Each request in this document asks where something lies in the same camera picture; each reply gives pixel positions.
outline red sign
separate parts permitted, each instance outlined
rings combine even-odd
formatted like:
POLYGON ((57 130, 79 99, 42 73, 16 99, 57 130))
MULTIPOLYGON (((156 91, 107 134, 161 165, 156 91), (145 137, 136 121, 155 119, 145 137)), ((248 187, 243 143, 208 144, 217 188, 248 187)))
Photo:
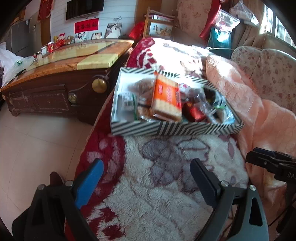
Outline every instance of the red sign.
POLYGON ((52 0, 41 0, 38 13, 38 21, 45 20, 50 16, 52 10, 52 0))
POLYGON ((94 31, 99 29, 99 19, 93 18, 81 22, 75 23, 74 33, 80 33, 83 31, 94 31))

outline red and white blanket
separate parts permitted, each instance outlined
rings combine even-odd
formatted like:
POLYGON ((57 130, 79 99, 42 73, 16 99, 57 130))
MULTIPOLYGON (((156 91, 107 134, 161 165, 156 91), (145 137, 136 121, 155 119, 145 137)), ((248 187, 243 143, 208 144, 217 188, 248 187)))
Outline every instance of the red and white blanket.
MULTIPOLYGON (((145 39, 136 46, 127 66, 164 68, 194 76, 204 75, 206 70, 207 79, 246 124, 237 137, 244 157, 254 147, 295 155, 296 132, 291 131, 296 129, 295 115, 274 102, 261 100, 252 80, 235 63, 219 56, 208 56, 204 61, 204 56, 189 46, 145 39), (190 72, 181 62, 191 64, 190 72)), ((247 175, 244 158, 233 138, 113 137, 111 106, 112 94, 97 118, 76 170, 77 176, 95 158, 104 162, 104 174, 89 203, 81 209, 100 240, 194 240, 212 210, 190 174, 193 158, 200 158, 208 170, 233 186, 245 188, 250 176, 269 223, 281 212, 285 184, 251 165, 247 166, 247 175)), ((232 220, 230 212, 222 239, 232 220)), ((271 240, 276 236, 275 227, 276 223, 269 229, 271 240)), ((71 240, 69 229, 66 231, 71 240)))
MULTIPOLYGON (((220 180, 246 187, 244 160, 229 136, 113 137, 112 94, 85 149, 76 176, 95 158, 104 174, 81 212, 99 240, 194 240, 208 220, 189 165, 200 158, 220 180)), ((233 212, 225 234, 233 220, 233 212)))

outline wooden shelf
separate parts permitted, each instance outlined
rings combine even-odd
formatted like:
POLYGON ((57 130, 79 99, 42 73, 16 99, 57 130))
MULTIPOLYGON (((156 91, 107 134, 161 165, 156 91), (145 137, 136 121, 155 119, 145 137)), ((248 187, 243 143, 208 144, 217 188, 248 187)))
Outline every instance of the wooden shelf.
POLYGON ((161 39, 170 39, 171 38, 171 37, 166 37, 166 36, 149 35, 149 34, 146 34, 146 37, 161 38, 161 39))
POLYGON ((174 25, 174 23, 172 23, 172 22, 166 22, 166 21, 157 20, 157 19, 148 19, 148 22, 150 22, 150 23, 161 23, 161 24, 166 24, 166 25, 170 25, 170 26, 174 25))

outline cable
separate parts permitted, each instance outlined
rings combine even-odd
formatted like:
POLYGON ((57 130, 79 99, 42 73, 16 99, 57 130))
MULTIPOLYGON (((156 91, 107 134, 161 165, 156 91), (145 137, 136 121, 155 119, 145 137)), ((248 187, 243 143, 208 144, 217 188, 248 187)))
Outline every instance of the cable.
POLYGON ((268 227, 270 227, 271 225, 273 225, 286 211, 287 209, 293 205, 293 203, 296 202, 296 198, 284 209, 284 211, 282 211, 282 213, 280 215, 277 216, 277 218, 275 220, 273 220, 268 227))

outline orange snack package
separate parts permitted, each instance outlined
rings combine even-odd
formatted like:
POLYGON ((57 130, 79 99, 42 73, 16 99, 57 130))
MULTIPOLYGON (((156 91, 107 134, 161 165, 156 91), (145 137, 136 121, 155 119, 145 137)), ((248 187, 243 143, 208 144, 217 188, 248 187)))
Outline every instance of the orange snack package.
POLYGON ((161 120, 182 120, 181 94, 176 82, 157 75, 150 112, 161 120))

